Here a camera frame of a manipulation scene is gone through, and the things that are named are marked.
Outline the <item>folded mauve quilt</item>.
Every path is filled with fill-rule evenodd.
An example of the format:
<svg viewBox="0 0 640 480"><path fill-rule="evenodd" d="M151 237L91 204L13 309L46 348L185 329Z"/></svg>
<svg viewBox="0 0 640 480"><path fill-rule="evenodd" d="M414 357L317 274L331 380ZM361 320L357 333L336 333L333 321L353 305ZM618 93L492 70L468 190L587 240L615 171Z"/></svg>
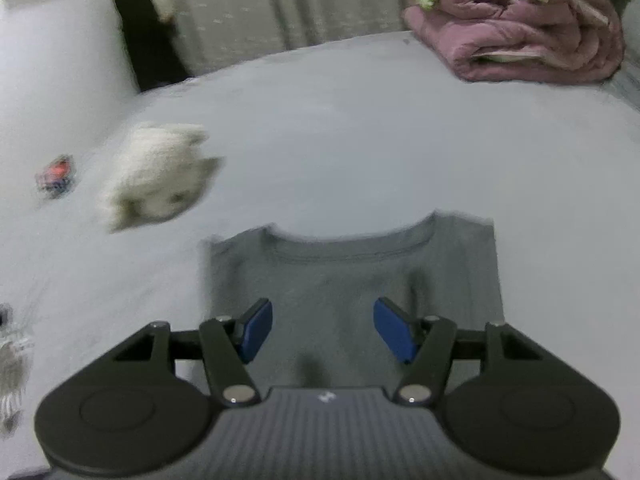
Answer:
<svg viewBox="0 0 640 480"><path fill-rule="evenodd" d="M623 62L620 14L611 0L410 0L404 20L467 81L594 84Z"/></svg>

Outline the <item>grey star curtain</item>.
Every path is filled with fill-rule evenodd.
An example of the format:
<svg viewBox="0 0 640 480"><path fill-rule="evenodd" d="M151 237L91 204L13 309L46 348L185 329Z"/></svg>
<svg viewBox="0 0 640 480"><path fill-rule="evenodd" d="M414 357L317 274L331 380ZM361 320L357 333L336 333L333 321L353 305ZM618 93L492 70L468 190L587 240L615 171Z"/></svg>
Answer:
<svg viewBox="0 0 640 480"><path fill-rule="evenodd" d="M398 32L408 0L153 0L189 72L358 36Z"/></svg>

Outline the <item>grey bed sheet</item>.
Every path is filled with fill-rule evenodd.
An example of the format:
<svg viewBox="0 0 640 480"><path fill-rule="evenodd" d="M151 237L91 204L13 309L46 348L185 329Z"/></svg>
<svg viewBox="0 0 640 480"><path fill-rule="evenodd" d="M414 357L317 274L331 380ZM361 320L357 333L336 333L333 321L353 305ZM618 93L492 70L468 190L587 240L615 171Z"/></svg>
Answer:
<svg viewBox="0 0 640 480"><path fill-rule="evenodd" d="M273 224L384 233L434 210L494 222L506 319L614 396L608 470L639 474L639 114L605 90L467 84L404 32L281 53L146 96L133 122L195 122L224 161L163 224L109 233L96 199L122 135L70 195L1 228L1 299L32 336L4 476L46 463L39 400L142 325L204 314L198 245Z"/></svg>

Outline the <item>white plush dog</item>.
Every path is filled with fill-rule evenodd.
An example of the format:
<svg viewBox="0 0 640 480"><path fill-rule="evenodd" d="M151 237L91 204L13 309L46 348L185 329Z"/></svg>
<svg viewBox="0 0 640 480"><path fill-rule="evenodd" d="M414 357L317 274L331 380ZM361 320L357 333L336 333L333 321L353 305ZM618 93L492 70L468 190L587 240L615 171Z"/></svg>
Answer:
<svg viewBox="0 0 640 480"><path fill-rule="evenodd" d="M201 125L132 128L98 201L107 229L166 221L194 205L221 166L219 157L202 155L207 139Z"/></svg>

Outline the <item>black hanging coat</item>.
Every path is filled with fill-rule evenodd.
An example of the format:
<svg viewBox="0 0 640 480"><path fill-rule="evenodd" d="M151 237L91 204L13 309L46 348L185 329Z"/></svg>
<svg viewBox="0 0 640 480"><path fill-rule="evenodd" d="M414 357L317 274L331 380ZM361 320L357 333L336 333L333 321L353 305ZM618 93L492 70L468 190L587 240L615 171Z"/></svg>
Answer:
<svg viewBox="0 0 640 480"><path fill-rule="evenodd" d="M191 77L172 43L174 28L160 20L152 0L113 0L122 39L140 92Z"/></svg>

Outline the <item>grey t-shirt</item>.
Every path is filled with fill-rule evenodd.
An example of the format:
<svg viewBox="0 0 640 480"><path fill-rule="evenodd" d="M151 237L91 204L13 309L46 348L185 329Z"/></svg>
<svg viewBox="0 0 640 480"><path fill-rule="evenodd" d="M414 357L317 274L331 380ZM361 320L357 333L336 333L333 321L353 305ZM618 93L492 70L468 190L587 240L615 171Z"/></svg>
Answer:
<svg viewBox="0 0 640 480"><path fill-rule="evenodd" d="M270 226L203 245L210 315L238 316L260 298L272 330L248 367L258 388L382 386L400 363L378 336L375 300L480 330L503 317L491 222L434 212L407 229L354 240L296 240Z"/></svg>

